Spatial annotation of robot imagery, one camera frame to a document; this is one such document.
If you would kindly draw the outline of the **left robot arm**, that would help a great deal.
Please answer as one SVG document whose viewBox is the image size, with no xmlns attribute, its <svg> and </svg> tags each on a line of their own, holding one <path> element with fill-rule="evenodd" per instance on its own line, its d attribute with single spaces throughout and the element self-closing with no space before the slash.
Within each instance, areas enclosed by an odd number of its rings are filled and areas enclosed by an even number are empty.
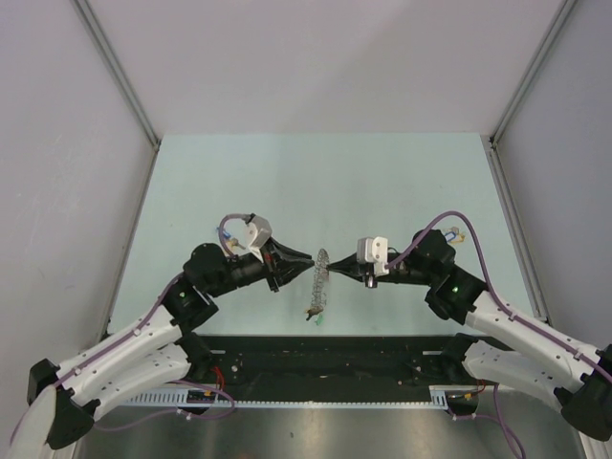
<svg viewBox="0 0 612 459">
<path fill-rule="evenodd" d="M 211 353 L 195 331 L 218 312 L 215 298 L 259 281 L 276 292 L 314 264 L 311 255 L 272 238 L 259 254 L 226 256 L 216 244 L 196 247 L 145 314 L 70 359 L 31 367 L 29 408 L 11 438 L 11 456 L 66 448 L 143 391 L 204 380 Z"/>
</svg>

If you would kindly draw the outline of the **green yellow tagged keys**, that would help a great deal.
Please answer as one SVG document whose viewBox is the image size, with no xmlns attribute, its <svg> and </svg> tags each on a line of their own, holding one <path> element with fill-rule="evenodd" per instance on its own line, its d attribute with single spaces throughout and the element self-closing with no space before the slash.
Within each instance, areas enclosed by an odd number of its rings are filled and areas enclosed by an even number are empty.
<svg viewBox="0 0 612 459">
<path fill-rule="evenodd" d="M 307 309 L 305 319 L 312 321 L 316 326 L 321 326 L 324 321 L 324 311 L 322 309 Z"/>
</svg>

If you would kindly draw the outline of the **metal disc keyring holder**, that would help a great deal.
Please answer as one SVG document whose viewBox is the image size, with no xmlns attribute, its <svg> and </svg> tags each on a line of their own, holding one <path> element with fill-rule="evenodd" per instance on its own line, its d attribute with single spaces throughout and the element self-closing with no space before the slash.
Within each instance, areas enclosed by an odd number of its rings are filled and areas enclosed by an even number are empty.
<svg viewBox="0 0 612 459">
<path fill-rule="evenodd" d="M 323 272 L 327 269 L 329 263 L 330 257 L 328 251 L 320 249 L 317 253 L 317 259 L 314 266 L 314 280 L 309 309 L 322 309 L 324 311 L 327 305 L 329 278 L 325 277 Z"/>
</svg>

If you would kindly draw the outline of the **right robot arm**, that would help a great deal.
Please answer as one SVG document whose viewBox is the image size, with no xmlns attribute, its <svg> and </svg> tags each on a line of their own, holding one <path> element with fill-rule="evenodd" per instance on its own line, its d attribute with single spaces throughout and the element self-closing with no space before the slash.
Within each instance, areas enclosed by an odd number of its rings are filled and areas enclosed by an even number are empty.
<svg viewBox="0 0 612 459">
<path fill-rule="evenodd" d="M 423 285 L 426 304 L 442 320 L 454 320 L 506 345 L 457 335 L 441 359 L 451 383 L 469 377 L 501 383 L 559 412 L 582 434 L 611 438 L 611 350 L 571 338 L 504 301 L 489 281 L 455 263 L 455 249 L 437 229 L 421 230 L 408 253 L 393 252 L 383 237 L 362 238 L 356 253 L 328 270 L 360 281 Z"/>
</svg>

